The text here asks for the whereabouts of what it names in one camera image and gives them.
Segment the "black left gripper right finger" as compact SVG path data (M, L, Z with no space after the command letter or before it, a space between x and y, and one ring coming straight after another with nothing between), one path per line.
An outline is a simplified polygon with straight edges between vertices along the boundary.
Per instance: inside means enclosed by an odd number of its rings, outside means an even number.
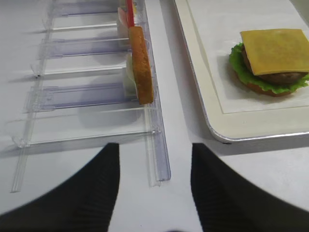
M309 213L246 180L206 145L192 145L191 192L205 232L307 232Z

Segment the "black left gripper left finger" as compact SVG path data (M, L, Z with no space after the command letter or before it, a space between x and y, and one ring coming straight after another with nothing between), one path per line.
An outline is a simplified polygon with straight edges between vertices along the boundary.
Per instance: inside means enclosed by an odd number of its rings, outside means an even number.
M0 217L2 232L106 232L120 183L119 144L109 143L64 183Z

